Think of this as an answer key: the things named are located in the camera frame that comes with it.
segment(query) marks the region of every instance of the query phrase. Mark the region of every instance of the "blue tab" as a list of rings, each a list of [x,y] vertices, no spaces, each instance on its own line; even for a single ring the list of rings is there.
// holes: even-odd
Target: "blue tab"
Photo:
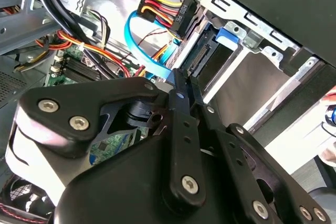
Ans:
[[[239,38],[222,27],[217,34],[216,41],[235,51],[238,48]]]

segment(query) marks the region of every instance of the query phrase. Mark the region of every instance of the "fan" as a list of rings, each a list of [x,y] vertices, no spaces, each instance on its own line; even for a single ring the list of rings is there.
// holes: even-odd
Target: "fan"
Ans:
[[[49,219],[55,206],[46,192],[32,183],[13,175],[1,192],[2,203],[9,208],[17,209],[31,218]]]

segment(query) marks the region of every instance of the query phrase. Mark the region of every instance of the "black plastic housing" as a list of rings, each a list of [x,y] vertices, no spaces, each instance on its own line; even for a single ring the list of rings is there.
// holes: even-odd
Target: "black plastic housing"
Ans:
[[[181,38],[184,38],[189,27],[192,18],[197,10],[196,0],[184,0],[179,10],[179,13],[175,17],[170,31],[178,34]]]
[[[137,15],[153,23],[156,19],[156,14],[151,12],[150,10],[145,10],[142,13],[141,9],[143,8],[144,5],[145,5],[145,0],[140,0],[140,4],[137,10]]]

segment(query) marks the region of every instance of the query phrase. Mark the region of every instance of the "silver screw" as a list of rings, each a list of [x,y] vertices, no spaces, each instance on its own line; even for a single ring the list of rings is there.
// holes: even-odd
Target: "silver screw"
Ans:
[[[327,221],[326,217],[319,209],[314,208],[314,213],[316,214],[317,217],[319,217],[320,220]]]
[[[268,211],[261,202],[257,200],[253,201],[253,208],[254,208],[254,211],[264,220],[268,219]]]
[[[190,194],[197,194],[198,192],[198,183],[191,176],[184,176],[182,178],[182,186]]]
[[[303,216],[305,216],[305,218],[307,220],[312,220],[313,219],[312,216],[311,216],[311,214],[308,212],[308,210],[306,208],[300,207],[300,211],[303,214]]]
[[[244,130],[243,130],[241,127],[239,127],[239,126],[236,127],[236,130],[237,130],[240,134],[243,134],[243,133],[244,133]]]
[[[42,100],[38,103],[38,107],[40,110],[48,113],[53,113],[59,108],[58,104],[52,100]]]
[[[90,126],[90,124],[86,118],[82,116],[74,116],[70,119],[70,126],[76,131],[84,131]]]
[[[148,88],[149,90],[153,90],[153,86],[150,85],[149,83],[145,83],[145,87]]]
[[[208,106],[207,109],[210,113],[215,113],[215,110],[213,108],[211,108],[210,106]]]

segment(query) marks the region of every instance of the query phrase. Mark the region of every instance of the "cable tie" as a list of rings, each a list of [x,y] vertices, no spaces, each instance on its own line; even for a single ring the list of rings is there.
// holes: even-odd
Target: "cable tie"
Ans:
[[[84,51],[84,45],[85,45],[85,43],[84,42],[82,42],[79,46],[78,46],[78,49],[80,50],[80,51]]]

